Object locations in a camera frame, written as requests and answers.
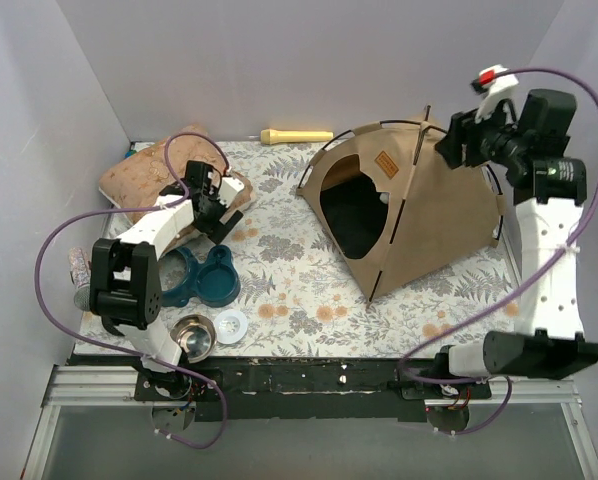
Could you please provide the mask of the peach patterned pillow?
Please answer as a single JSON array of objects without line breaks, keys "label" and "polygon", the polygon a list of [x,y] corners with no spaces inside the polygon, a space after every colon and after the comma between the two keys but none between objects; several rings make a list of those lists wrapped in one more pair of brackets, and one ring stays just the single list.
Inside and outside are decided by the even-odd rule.
[{"label": "peach patterned pillow", "polygon": [[[199,124],[184,127],[181,132],[195,132],[208,136],[208,131]],[[130,157],[109,169],[99,180],[99,190],[116,208],[136,208],[153,206],[159,192],[174,182],[164,162],[164,146],[168,137],[143,150],[138,150]],[[203,161],[223,172],[225,162],[218,151],[205,140],[196,136],[184,136],[175,139],[169,147],[170,161],[180,177],[185,173],[188,160]],[[221,218],[227,222],[237,210],[242,213],[256,199],[251,182],[240,172],[231,171],[231,175],[244,184],[228,211]],[[125,232],[139,221],[146,213],[125,213],[114,215],[112,232],[114,236]],[[169,244],[166,252],[201,236],[194,226],[188,226],[180,232],[180,237]]]}]

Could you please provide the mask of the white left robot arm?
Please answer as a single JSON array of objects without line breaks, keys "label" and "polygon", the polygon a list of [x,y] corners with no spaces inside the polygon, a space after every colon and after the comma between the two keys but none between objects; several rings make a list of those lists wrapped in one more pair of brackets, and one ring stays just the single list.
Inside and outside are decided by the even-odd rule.
[{"label": "white left robot arm", "polygon": [[[91,312],[132,344],[144,368],[159,373],[157,387],[172,400],[190,392],[192,377],[177,366],[184,349],[169,333],[161,309],[182,306],[191,297],[207,306],[225,306],[240,290],[232,254],[222,242],[243,216],[228,209],[245,185],[231,175],[215,182],[217,173],[207,163],[188,162],[183,179],[163,188],[149,213],[117,238],[99,239],[92,248]],[[188,256],[180,293],[165,294],[158,261],[187,227],[213,246],[204,262]]]}]

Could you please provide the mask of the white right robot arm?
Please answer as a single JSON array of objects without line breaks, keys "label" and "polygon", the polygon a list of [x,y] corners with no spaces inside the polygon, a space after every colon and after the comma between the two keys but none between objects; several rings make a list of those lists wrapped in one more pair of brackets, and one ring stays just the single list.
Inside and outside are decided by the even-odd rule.
[{"label": "white right robot arm", "polygon": [[515,121],[507,117],[510,104],[496,101],[485,119],[476,110],[453,114],[435,146],[452,169],[486,162],[505,168],[522,240],[522,279],[529,285],[512,332],[490,331],[478,344],[447,347],[448,362],[431,373],[443,397],[458,395],[468,377],[561,380],[598,362],[598,343],[586,340],[578,310],[577,247],[567,241],[587,199],[584,163],[564,155],[576,98],[533,89]]}]

